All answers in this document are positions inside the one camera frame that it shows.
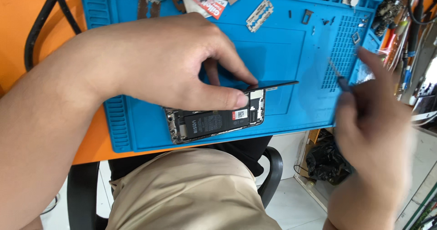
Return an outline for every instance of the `screwdriver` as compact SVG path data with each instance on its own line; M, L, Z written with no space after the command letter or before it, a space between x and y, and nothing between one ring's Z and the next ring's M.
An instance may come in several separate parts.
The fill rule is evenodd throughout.
M341 90L343 92L350 92L351 93L352 92L351 87L349 86L347 79L337 71L334 64L331 62L331 59L329 59L329 64L331 65L332 69L334 70L335 74L337 75L337 83L340 86Z

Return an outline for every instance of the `black chair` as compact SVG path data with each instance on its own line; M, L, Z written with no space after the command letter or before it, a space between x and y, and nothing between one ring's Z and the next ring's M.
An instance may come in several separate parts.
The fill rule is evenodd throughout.
M270 171L258 189L264 208L270 203L282 176L282 157L273 147L263 154L270 161ZM100 162L73 165L67 182L68 219L71 230L104 230L108 219L96 214L97 178Z

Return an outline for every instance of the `white cloth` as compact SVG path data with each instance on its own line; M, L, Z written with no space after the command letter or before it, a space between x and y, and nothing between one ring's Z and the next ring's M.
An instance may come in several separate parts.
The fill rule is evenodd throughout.
M214 149L164 153L111 182L107 230L281 229L234 156Z

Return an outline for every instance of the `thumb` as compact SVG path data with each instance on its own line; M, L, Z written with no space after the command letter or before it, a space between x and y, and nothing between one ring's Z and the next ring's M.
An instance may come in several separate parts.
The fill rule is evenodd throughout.
M361 131L357 126L357 104L353 94L343 92L337 101L336 108L336 139L339 145L349 145L350 140L356 140L361 136Z
M247 105L249 98L240 90L201 83L191 94L192 109L236 110Z

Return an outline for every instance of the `phone battery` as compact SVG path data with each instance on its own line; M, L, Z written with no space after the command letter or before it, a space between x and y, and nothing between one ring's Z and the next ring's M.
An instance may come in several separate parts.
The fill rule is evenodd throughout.
M188 138L223 132L249 125L248 108L216 110L185 116Z

